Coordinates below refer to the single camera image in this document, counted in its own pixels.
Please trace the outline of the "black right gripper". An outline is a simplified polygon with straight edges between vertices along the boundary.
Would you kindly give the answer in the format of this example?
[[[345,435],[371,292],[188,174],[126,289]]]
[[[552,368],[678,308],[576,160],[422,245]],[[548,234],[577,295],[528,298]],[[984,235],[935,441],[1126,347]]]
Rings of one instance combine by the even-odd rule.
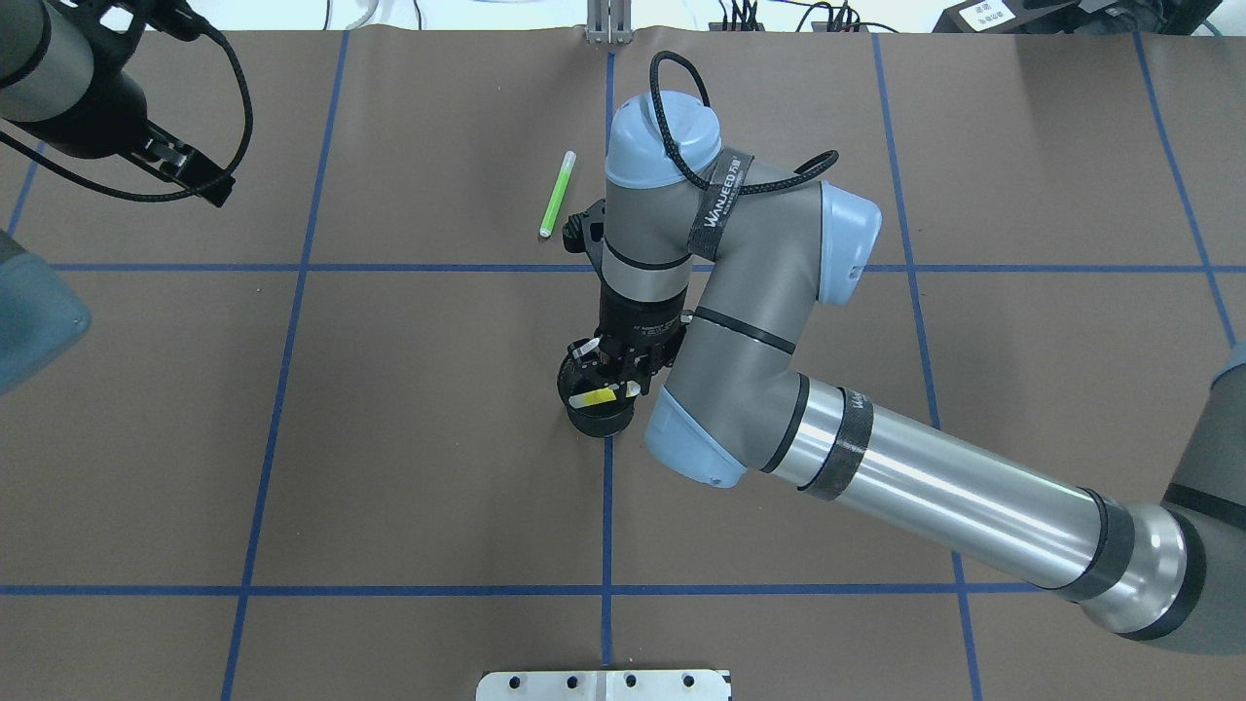
[[[672,367],[687,336],[687,289],[657,303],[601,289],[596,337],[569,342],[569,369],[578,376],[623,381],[624,398],[650,393],[650,379]]]

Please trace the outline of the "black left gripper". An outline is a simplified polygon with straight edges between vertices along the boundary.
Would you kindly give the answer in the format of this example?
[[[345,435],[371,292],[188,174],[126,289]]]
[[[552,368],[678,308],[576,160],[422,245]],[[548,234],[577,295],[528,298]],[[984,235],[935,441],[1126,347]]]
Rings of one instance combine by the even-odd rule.
[[[150,120],[128,147],[128,162],[183,191],[196,191],[196,197],[217,208],[226,204],[235,187],[235,178],[223,166]]]

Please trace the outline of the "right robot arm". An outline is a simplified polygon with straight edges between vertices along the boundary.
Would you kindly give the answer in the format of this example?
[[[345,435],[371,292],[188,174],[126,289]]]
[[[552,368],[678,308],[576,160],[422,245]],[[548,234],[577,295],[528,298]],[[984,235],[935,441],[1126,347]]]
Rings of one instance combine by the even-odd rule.
[[[816,172],[726,148],[692,93],[623,103],[606,198],[564,227],[601,280],[598,327],[559,369],[574,426],[618,433],[669,369],[644,440],[689,479],[774,474],[1040,586],[1131,642],[1244,652],[1244,346],[1158,504],[1034,473],[792,371],[814,305],[854,296],[881,230],[875,203]]]

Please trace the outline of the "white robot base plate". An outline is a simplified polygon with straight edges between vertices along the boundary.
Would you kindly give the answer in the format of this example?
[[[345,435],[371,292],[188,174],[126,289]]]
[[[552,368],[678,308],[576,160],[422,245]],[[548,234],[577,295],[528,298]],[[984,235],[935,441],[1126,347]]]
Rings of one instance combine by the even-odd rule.
[[[728,671],[713,669],[497,671],[476,700],[733,700]]]

